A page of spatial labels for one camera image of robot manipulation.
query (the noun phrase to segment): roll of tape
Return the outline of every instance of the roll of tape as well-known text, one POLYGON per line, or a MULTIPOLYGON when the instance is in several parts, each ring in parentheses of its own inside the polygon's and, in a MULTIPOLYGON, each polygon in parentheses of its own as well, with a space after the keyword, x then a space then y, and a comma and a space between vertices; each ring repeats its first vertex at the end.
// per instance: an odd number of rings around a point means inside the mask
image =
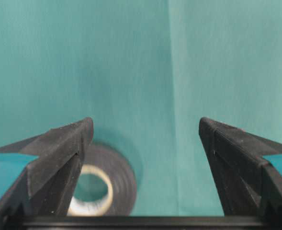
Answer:
POLYGON ((129 215, 136 199, 135 175, 127 160, 112 148, 92 144, 85 154, 81 174, 94 174, 108 187, 108 194, 100 200, 84 202, 72 198, 68 214, 71 216, 129 215))

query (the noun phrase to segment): black electrical tape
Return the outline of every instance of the black electrical tape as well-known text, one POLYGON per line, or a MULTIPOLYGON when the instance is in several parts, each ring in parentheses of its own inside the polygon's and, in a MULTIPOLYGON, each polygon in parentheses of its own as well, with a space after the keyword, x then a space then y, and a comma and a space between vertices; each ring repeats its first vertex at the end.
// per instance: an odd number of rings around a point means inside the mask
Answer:
POLYGON ((113 187, 113 200, 104 216, 129 215, 136 199, 136 179, 128 161, 116 150, 93 143, 85 152, 84 165, 104 171, 113 187))

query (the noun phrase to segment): teal backdrop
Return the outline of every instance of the teal backdrop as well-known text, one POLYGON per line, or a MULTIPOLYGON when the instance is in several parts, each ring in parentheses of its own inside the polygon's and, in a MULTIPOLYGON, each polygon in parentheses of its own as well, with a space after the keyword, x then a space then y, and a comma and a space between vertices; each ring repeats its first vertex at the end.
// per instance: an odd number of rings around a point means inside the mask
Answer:
POLYGON ((0 0, 0 146, 86 116, 132 215, 223 215, 198 122, 282 142, 282 1, 0 0))

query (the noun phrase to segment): tape roll core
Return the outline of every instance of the tape roll core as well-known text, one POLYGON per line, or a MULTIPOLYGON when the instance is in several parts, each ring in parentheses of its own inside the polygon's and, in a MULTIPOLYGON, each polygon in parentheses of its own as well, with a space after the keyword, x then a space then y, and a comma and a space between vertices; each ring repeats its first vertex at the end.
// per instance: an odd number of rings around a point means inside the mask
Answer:
POLYGON ((116 150, 91 144, 86 150, 81 174, 94 174, 107 185, 108 193, 100 200, 84 202, 72 197, 68 215, 129 215, 136 199, 135 174, 128 161, 116 150))
POLYGON ((68 214, 70 216, 102 216, 110 208, 113 200, 113 187, 109 176, 100 168, 85 164, 80 175, 93 174, 100 177, 108 187, 108 194, 100 200, 85 202, 72 197, 68 214))

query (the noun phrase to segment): white tape core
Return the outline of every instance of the white tape core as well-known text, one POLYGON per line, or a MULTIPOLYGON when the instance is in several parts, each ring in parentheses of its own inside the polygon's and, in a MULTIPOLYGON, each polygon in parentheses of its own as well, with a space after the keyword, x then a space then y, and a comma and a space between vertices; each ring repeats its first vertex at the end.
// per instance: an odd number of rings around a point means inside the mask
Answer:
POLYGON ((69 205, 70 216, 101 216, 106 213, 113 201, 113 187, 109 176, 100 168, 86 164, 82 166, 82 174, 93 174, 100 177, 108 187, 108 194, 100 200, 85 202, 72 197, 69 205))

